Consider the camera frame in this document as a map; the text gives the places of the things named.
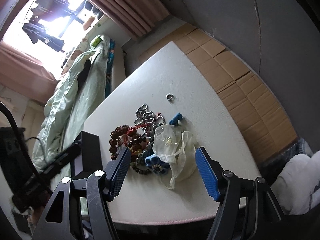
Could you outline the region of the person's left hand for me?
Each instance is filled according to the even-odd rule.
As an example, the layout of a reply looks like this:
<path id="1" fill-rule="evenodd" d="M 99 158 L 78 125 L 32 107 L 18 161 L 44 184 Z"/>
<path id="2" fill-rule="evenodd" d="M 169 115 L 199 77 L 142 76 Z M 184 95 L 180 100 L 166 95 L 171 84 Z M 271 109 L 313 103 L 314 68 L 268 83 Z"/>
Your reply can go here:
<path id="1" fill-rule="evenodd" d="M 27 221 L 31 232 L 35 230 L 50 197 L 50 193 L 48 191 L 44 191 L 44 193 L 36 198 L 29 207 Z"/>

